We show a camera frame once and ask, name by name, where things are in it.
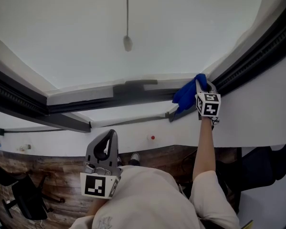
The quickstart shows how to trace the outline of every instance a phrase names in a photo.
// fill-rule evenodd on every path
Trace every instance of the wooden floor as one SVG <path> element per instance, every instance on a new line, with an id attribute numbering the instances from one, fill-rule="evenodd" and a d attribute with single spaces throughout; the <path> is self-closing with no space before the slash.
<path id="1" fill-rule="evenodd" d="M 192 159 L 189 156 L 184 161 L 184 170 L 181 168 L 182 159 L 192 153 L 196 148 L 188 146 L 169 146 L 153 150 L 140 151 L 141 165 L 153 167 L 170 173 L 177 182 L 187 182 L 192 172 Z M 131 154 L 121 154 L 124 164 L 127 164 Z M 229 163 L 237 159 L 236 148 L 217 148 L 216 159 Z M 84 157 L 47 157 L 30 156 L 0 151 L 0 166 L 8 172 L 18 173 L 32 171 L 31 178 L 38 186 L 42 176 L 46 178 L 42 192 L 53 198 L 64 198 L 65 203 L 58 204 L 44 199 L 47 208 L 54 211 L 48 213 L 48 219 L 42 222 L 44 229 L 66 229 L 79 217 L 85 216 L 91 206 L 92 199 L 81 195 L 79 173 L 83 169 Z M 6 228 L 10 229 L 35 229 L 41 228 L 26 219 L 18 208 L 11 209 L 13 219 L 9 218 L 1 200 L 13 200 L 11 186 L 0 185 L 0 220 Z M 233 203 L 233 195 L 229 194 L 228 200 Z"/>

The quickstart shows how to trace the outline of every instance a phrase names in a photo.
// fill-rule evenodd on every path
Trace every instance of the beige t-shirt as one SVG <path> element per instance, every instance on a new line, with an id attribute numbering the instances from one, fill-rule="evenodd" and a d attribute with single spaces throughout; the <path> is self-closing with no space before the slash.
<path id="1" fill-rule="evenodd" d="M 214 171 L 199 174 L 188 200 L 174 178 L 161 170 L 124 166 L 113 198 L 95 216 L 77 219 L 71 229 L 204 229 L 197 217 L 226 229 L 239 220 Z"/>

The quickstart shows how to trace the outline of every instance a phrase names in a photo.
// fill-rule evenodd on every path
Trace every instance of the office chair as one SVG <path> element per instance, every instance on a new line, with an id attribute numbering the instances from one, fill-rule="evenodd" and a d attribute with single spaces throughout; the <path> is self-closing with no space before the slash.
<path id="1" fill-rule="evenodd" d="M 257 147 L 229 164 L 216 161 L 216 171 L 233 192 L 270 186 L 286 175 L 286 145 L 277 151 L 269 146 Z"/>
<path id="2" fill-rule="evenodd" d="M 48 175 L 44 175 L 39 186 L 36 187 L 28 174 L 10 174 L 0 167 L 0 184 L 3 186 L 14 184 L 11 188 L 15 199 L 10 201 L 8 204 L 5 200 L 2 200 L 10 218 L 12 218 L 12 215 L 9 209 L 16 204 L 25 218 L 41 220 L 47 219 L 46 212 L 48 213 L 53 211 L 52 208 L 47 209 L 42 198 L 57 203 L 64 203 L 63 198 L 57 200 L 42 193 L 43 184 L 47 176 Z"/>

